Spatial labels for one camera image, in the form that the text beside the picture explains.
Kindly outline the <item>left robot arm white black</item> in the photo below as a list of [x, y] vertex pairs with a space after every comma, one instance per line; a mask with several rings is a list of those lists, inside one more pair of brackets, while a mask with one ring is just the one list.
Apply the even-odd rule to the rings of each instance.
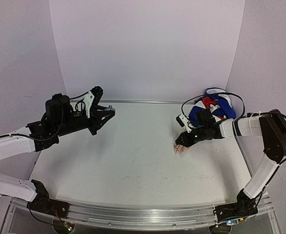
[[[71, 104], [72, 97], [53, 95], [45, 102], [41, 120], [0, 136], [0, 161], [41, 152], [58, 144], [60, 137], [81, 130], [87, 129], [95, 136], [115, 116], [114, 107], [99, 105], [102, 96], [103, 89], [99, 86], [77, 96], [75, 105]], [[23, 181], [0, 173], [0, 195], [33, 203], [42, 213], [50, 212], [53, 207], [49, 193], [37, 180]]]

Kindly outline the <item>clear nail polish bottle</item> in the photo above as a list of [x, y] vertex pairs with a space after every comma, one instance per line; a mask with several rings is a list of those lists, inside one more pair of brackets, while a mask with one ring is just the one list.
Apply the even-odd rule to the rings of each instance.
[[108, 110], [109, 110], [109, 111], [115, 111], [115, 108], [114, 108], [112, 105], [109, 105], [109, 106], [108, 106]]

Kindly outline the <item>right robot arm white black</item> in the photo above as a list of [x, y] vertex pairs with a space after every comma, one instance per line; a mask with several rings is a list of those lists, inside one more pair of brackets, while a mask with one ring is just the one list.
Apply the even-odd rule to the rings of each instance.
[[236, 215], [255, 211], [257, 200], [265, 187], [286, 162], [286, 115], [273, 109], [217, 121], [207, 110], [203, 110], [196, 117], [197, 126], [192, 125], [184, 115], [176, 118], [185, 129], [175, 140], [176, 152], [199, 142], [229, 138], [253, 138], [256, 148], [262, 150], [259, 165], [250, 181], [238, 193], [236, 202], [215, 209], [218, 214], [233, 212]]

